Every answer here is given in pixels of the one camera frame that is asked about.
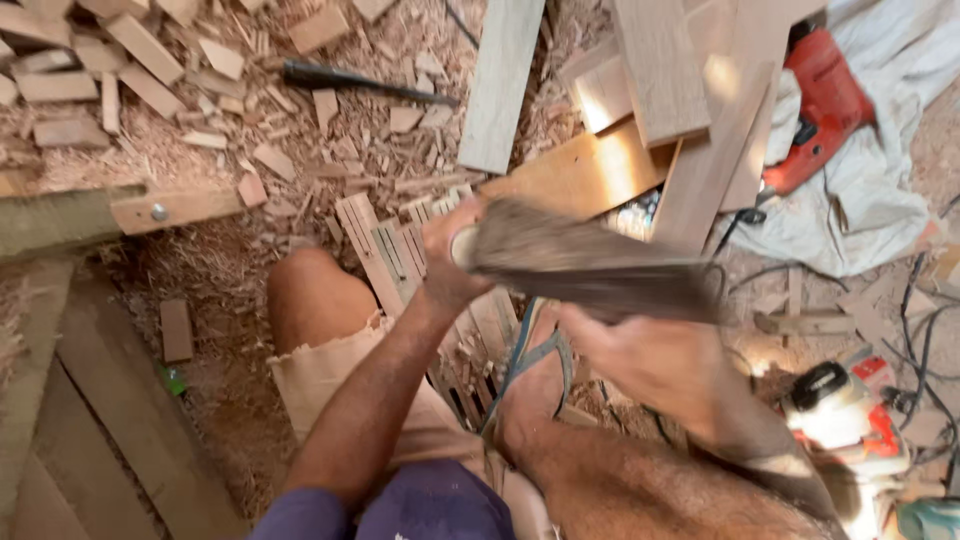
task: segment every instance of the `hand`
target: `hand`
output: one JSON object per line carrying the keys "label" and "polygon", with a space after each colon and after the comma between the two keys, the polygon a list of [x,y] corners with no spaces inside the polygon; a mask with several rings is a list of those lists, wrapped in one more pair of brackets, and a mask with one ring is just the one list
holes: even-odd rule
{"label": "hand", "polygon": [[493,282],[463,271],[450,256],[450,244],[456,233],[479,221],[485,211],[483,203],[470,198],[462,201],[451,213],[434,218],[423,226],[427,269],[423,289],[431,300],[458,315],[470,302],[493,289]]}
{"label": "hand", "polygon": [[743,376],[724,358],[708,325],[633,317],[616,327],[565,304],[560,328],[590,367],[631,399],[672,417],[708,441],[750,400]]}

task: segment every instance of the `person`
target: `person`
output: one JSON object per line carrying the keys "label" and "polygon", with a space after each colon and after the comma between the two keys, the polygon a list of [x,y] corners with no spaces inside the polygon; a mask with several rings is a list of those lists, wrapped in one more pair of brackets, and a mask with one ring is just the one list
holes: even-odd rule
{"label": "person", "polygon": [[545,302],[518,345],[559,327],[592,369],[683,426],[692,456],[555,420],[558,350],[508,375],[491,444],[463,430],[424,374],[457,316],[492,288],[449,255],[482,214],[467,200],[423,227],[428,275],[396,322],[323,250],[272,271],[271,364],[302,446],[252,540],[844,537],[823,482],[713,327],[607,327]]}

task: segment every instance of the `foot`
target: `foot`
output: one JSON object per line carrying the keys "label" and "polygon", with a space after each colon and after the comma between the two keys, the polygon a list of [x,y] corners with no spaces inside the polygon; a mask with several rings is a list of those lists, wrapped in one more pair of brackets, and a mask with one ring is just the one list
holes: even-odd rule
{"label": "foot", "polygon": [[[559,317],[558,304],[542,307],[523,353],[546,342],[557,328]],[[564,368],[560,353],[554,350],[511,382],[501,398],[493,433],[497,450],[517,464],[521,449],[530,443],[537,428],[553,422],[563,395]]]}

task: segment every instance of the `hairy leg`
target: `hairy leg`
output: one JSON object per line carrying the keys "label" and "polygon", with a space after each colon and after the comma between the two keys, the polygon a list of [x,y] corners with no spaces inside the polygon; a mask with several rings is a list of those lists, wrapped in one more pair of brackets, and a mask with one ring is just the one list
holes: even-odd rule
{"label": "hairy leg", "polygon": [[367,285],[321,249],[301,249],[276,264],[267,282],[276,353],[318,347],[363,330],[377,311]]}
{"label": "hairy leg", "polygon": [[[557,314],[540,316],[544,341]],[[709,463],[608,430],[555,422],[557,353],[515,380],[498,409],[497,446],[543,492],[569,540],[825,538],[800,511]]]}

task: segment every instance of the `flip-flop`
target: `flip-flop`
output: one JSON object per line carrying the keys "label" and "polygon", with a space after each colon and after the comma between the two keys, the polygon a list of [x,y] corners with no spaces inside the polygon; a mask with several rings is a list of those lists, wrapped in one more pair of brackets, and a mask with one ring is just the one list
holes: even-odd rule
{"label": "flip-flop", "polygon": [[540,319],[540,312],[549,302],[552,301],[540,297],[535,298],[533,302],[530,303],[530,306],[527,307],[526,314],[523,315],[523,324],[520,325],[519,337],[514,347],[514,353],[510,357],[510,367],[507,369],[507,377],[500,387],[499,395],[493,400],[490,411],[487,413],[487,418],[484,419],[483,425],[480,427],[481,436],[489,443],[493,441],[497,406],[500,404],[500,399],[506,395],[510,384],[554,351],[560,353],[560,363],[564,370],[564,394],[561,396],[560,403],[557,404],[557,410],[553,414],[555,417],[560,414],[560,411],[564,408],[566,398],[570,394],[570,386],[573,384],[573,351],[570,349],[570,344],[560,334],[560,330],[554,330],[546,341],[529,351],[525,351],[527,346],[530,345],[531,334],[537,325],[537,321]]}

